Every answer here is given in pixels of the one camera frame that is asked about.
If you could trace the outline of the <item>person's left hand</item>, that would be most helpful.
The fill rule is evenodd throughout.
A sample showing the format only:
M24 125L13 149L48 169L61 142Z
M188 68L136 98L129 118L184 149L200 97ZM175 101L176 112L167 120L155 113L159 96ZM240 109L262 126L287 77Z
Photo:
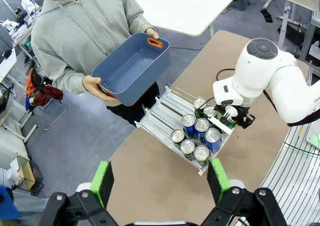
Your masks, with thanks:
M147 28L145 33L152 36L155 40L160 38L158 32L156 32L153 28Z

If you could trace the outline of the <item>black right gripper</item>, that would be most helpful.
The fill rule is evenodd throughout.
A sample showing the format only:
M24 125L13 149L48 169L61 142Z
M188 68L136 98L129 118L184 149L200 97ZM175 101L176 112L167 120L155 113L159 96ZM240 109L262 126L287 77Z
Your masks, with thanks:
M255 117L249 114L249 107L215 105L214 109L220 114L219 121L230 129L236 126L246 129L255 120Z

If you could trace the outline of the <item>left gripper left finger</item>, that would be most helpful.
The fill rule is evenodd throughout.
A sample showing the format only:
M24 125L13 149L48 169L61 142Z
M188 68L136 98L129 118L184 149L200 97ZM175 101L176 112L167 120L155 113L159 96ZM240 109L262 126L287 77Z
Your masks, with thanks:
M44 225L77 225L88 220L91 225L117 225L107 211L114 174L109 161L100 162L89 189L67 196L54 192L44 209Z

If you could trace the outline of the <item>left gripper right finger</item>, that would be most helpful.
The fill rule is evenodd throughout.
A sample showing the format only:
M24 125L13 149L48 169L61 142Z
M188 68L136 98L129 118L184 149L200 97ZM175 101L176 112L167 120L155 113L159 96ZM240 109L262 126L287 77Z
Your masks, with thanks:
M215 202L202 225L230 225L244 217L249 225L287 225L273 192L266 187L250 192L231 186L219 159L208 163L207 182Z

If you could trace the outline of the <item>person's right hand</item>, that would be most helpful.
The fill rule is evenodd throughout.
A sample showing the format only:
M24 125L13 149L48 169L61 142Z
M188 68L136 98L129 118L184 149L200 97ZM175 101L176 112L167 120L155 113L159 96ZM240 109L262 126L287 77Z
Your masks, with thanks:
M105 93L103 93L100 89L99 89L99 85L102 82L100 77L92 77L90 75L85 76L82 79L82 85L83 87L89 91L92 95L96 96L99 99L102 99L103 101L106 101L108 103L119 103L119 100L111 97L111 96L107 96Z

